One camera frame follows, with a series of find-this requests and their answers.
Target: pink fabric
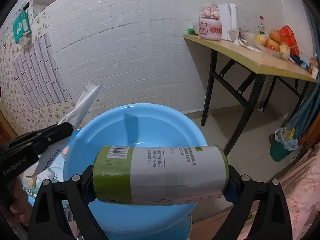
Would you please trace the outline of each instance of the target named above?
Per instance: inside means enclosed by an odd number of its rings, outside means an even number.
[[[289,208],[293,240],[300,240],[320,210],[320,143],[309,149],[302,159],[280,179]],[[252,218],[246,222],[238,240],[248,236]]]

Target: red plastic bag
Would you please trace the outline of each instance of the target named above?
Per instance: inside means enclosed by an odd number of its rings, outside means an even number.
[[[289,47],[293,47],[293,46],[297,46],[297,41],[296,38],[294,37],[294,33],[291,30],[291,28],[289,26],[283,26],[281,28],[281,30],[279,30],[282,38],[283,38],[283,42],[285,44],[287,44]],[[299,56],[299,49],[298,48],[292,48],[290,50],[290,54],[292,55],[296,55]]]

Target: floor tile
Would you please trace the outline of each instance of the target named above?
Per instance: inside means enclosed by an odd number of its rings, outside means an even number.
[[[242,112],[209,116],[205,126],[201,126],[201,118],[194,119],[193,122],[202,131],[208,145],[224,148],[241,115]],[[256,181],[266,182],[271,179],[292,161],[292,155],[297,155],[297,152],[294,152],[280,162],[272,160],[269,153],[269,135],[281,124],[282,119],[268,106],[263,113],[254,110],[243,133],[227,156],[228,163],[234,166],[240,175],[248,174]],[[193,222],[212,217],[230,206],[231,203],[223,197],[200,202],[192,211]]]
[[[289,165],[292,161],[292,154],[286,156],[280,162],[275,162],[270,154],[267,154],[257,160],[254,163],[249,164],[248,166],[240,169],[238,172],[240,175],[247,174],[255,181],[267,182],[275,174]]]

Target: plastic bag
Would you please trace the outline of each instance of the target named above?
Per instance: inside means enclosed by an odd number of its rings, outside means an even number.
[[[41,154],[39,158],[39,163],[35,172],[31,176],[27,176],[28,178],[33,178],[39,175],[41,172],[46,170],[51,166],[55,158],[60,154],[60,152],[64,149],[64,147],[68,144],[70,138],[72,138],[73,134],[79,128],[82,119],[84,118],[85,114],[89,110],[90,106],[92,105],[93,101],[97,97],[99,91],[101,89],[101,84],[94,85],[92,83],[87,83],[84,91],[82,92],[75,109],[73,109],[70,113],[65,115],[59,124],[63,122],[68,122],[73,126],[73,133],[71,136],[64,138],[61,141],[58,141],[48,147],[48,149]]]
[[[275,132],[275,140],[283,144],[284,148],[288,151],[295,151],[298,149],[298,139],[284,138],[283,131],[285,127],[279,128]]]
[[[296,38],[294,37],[294,33],[291,30],[291,28],[289,26],[283,26],[281,28],[281,30],[279,30],[282,38],[283,38],[283,42],[285,44],[287,44],[289,47],[293,47],[293,46],[297,46],[297,41]],[[299,49],[298,48],[292,48],[290,51],[290,54],[299,56]]]

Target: human hand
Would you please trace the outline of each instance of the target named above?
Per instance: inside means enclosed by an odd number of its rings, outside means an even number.
[[[10,210],[1,207],[1,211],[10,224],[29,225],[32,206],[28,201],[28,194],[22,188],[20,177],[15,178],[13,187],[15,202],[11,204]]]

